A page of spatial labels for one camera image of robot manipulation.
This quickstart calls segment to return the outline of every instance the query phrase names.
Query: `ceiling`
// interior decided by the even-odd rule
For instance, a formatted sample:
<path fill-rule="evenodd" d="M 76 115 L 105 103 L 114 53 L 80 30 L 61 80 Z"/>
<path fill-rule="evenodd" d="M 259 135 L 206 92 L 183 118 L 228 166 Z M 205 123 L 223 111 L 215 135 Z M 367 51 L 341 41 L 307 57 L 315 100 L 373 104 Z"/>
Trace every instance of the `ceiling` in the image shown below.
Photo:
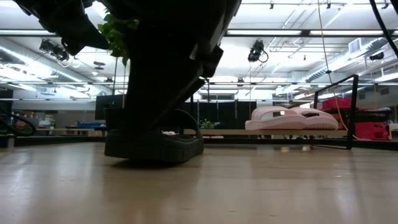
<path fill-rule="evenodd" d="M 376 1 L 378 7 L 384 5 L 384 1 Z M 237 15 L 231 21 L 230 29 L 319 29 L 318 5 L 317 0 L 274 0 L 274 8 L 270 9 L 270 1 L 265 0 L 243 0 Z M 397 14 L 392 6 L 387 9 L 380 9 L 384 23 L 388 29 L 398 29 Z M 93 24 L 103 23 L 103 7 L 96 4 L 86 9 L 90 21 Z M 350 1 L 339 0 L 331 1 L 331 8 L 327 9 L 326 4 L 321 5 L 320 14 L 322 15 L 324 29 L 377 29 L 379 25 L 374 18 L 374 14 L 369 5 L 369 1 Z M 18 6 L 8 0 L 0 0 L 0 30 L 1 29 L 42 29 L 38 20 L 33 16 L 24 14 Z M 32 52 L 32 55 L 39 55 L 56 62 L 55 59 L 47 54 L 42 54 L 39 50 L 43 39 L 48 39 L 53 44 L 60 45 L 58 37 L 0 37 L 10 40 L 18 46 Z M 345 38 L 326 38 L 326 56 L 328 60 L 338 57 L 342 52 L 348 50 L 348 44 L 354 41 L 354 37 Z M 248 53 L 256 40 L 262 40 L 269 54 L 267 63 L 249 63 Z M 310 37 L 224 37 L 221 41 L 221 48 L 224 50 L 223 58 L 216 70 L 213 82 L 236 82 L 238 78 L 245 78 L 248 82 L 297 82 L 300 78 L 308 75 L 309 71 L 325 64 L 325 54 L 323 52 L 322 38 Z M 395 59 L 388 46 L 384 47 L 386 57 L 383 62 Z M 94 69 L 94 61 L 103 62 L 104 70 Z M 350 75 L 367 69 L 368 63 L 376 66 L 383 62 L 367 62 L 366 59 L 358 58 L 349 64 L 340 67 L 336 73 Z M 84 48 L 76 59 L 62 63 L 65 73 L 79 74 L 87 78 L 85 82 L 104 82 L 107 78 L 115 76 L 116 81 L 123 82 L 125 69 L 121 59 L 116 63 L 116 59 L 109 55 L 109 52 L 90 47 Z M 52 64 L 53 69 L 58 69 L 59 65 Z M 116 88 L 123 89 L 124 85 L 117 85 Z M 260 88 L 248 88 L 251 95 Z"/>

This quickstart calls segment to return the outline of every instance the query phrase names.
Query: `pink slide sandal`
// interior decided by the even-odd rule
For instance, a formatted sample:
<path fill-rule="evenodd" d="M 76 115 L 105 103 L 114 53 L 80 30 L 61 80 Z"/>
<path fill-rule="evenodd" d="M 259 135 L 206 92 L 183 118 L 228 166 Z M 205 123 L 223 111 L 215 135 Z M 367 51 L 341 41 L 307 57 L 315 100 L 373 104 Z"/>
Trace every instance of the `pink slide sandal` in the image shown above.
<path fill-rule="evenodd" d="M 306 114 L 314 114 L 315 116 L 307 117 L 307 124 L 304 129 L 319 129 L 319 130 L 337 130 L 337 120 L 328 113 L 311 108 L 292 108 L 290 109 L 297 114 L 306 116 Z"/>
<path fill-rule="evenodd" d="M 281 116 L 264 119 L 264 115 L 280 113 Z M 250 121 L 246 121 L 246 130 L 265 130 L 265 129 L 303 129 L 307 119 L 297 114 L 295 111 L 281 106 L 264 106 L 256 108 L 252 112 Z"/>

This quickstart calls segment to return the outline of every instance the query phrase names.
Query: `green leaves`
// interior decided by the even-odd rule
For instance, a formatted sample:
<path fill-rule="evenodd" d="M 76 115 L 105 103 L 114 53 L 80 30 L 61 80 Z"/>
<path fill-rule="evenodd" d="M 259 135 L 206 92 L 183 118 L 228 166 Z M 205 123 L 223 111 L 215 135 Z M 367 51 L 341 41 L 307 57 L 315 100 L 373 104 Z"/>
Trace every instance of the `green leaves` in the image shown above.
<path fill-rule="evenodd" d="M 112 51 L 111 56 L 122 57 L 123 65 L 127 65 L 129 60 L 129 52 L 125 45 L 125 35 L 123 31 L 131 29 L 137 30 L 139 25 L 138 19 L 120 20 L 107 14 L 104 17 L 104 24 L 98 24 L 99 32 L 109 42 L 109 50 Z"/>

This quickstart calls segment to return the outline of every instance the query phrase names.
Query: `wooden floor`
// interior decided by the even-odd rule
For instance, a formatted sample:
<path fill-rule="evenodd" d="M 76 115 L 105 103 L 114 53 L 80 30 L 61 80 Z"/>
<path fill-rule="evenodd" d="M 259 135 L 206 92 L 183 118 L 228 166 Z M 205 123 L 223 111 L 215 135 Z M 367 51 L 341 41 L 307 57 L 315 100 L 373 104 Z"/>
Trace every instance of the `wooden floor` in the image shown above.
<path fill-rule="evenodd" d="M 0 223 L 398 222 L 398 153 L 207 149 L 177 167 L 104 157 L 103 143 L 0 152 Z"/>

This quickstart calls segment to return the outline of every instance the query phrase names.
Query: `yellow cable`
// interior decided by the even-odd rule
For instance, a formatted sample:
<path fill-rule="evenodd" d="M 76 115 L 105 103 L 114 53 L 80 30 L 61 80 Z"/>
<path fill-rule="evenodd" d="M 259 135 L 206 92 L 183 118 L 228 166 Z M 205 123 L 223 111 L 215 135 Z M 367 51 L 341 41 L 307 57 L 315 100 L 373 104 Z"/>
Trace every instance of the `yellow cable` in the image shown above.
<path fill-rule="evenodd" d="M 325 54 L 326 68 L 327 68 L 328 71 L 330 71 L 329 70 L 328 57 L 326 55 L 325 37 L 323 36 L 323 25 L 322 25 L 322 16 L 321 16 L 321 3 L 320 3 L 319 0 L 318 0 L 318 15 L 319 15 L 319 23 L 321 25 L 322 45 L 323 45 L 323 53 Z M 333 84 L 333 80 L 331 79 L 330 73 L 328 73 L 328 76 L 329 76 L 330 84 Z M 348 128 L 347 128 L 347 126 L 345 125 L 345 123 L 343 121 L 343 117 L 342 117 L 341 112 L 340 112 L 340 107 L 338 106 L 336 92 L 335 92 L 335 90 L 333 88 L 331 90 L 333 91 L 333 95 L 335 96 L 336 107 L 337 107 L 338 116 L 340 117 L 340 121 L 343 124 L 345 130 L 348 131 Z"/>

